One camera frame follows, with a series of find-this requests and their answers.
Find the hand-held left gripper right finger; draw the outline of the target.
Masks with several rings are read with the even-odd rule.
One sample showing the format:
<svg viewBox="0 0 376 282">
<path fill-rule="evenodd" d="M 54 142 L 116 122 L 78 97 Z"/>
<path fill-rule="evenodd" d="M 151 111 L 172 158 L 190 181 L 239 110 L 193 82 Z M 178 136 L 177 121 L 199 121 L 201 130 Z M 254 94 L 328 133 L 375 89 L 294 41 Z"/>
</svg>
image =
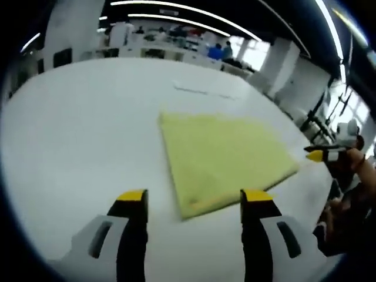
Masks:
<svg viewBox="0 0 376 282">
<path fill-rule="evenodd" d="M 245 281 L 308 281 L 327 258 L 317 238 L 261 190 L 241 190 Z"/>
</svg>

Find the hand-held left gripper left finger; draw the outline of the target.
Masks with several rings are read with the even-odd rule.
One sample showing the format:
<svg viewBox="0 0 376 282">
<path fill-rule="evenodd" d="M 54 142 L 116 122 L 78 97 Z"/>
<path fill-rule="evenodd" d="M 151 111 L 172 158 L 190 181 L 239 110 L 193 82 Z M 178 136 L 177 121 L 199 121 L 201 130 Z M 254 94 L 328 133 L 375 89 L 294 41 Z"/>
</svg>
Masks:
<svg viewBox="0 0 376 282">
<path fill-rule="evenodd" d="M 105 215 L 72 237 L 65 281 L 145 281 L 148 192 L 121 194 Z"/>
</svg>

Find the person's right hand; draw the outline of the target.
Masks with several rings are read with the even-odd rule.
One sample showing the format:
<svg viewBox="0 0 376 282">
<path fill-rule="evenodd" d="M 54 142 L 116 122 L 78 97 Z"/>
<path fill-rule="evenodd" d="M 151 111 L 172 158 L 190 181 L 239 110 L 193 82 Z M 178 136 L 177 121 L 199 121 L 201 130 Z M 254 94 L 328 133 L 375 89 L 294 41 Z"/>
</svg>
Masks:
<svg viewBox="0 0 376 282">
<path fill-rule="evenodd" d="M 361 135 L 358 135 L 354 147 L 347 151 L 347 156 L 353 169 L 364 162 L 365 154 L 362 152 L 363 148 L 364 138 Z"/>
</svg>

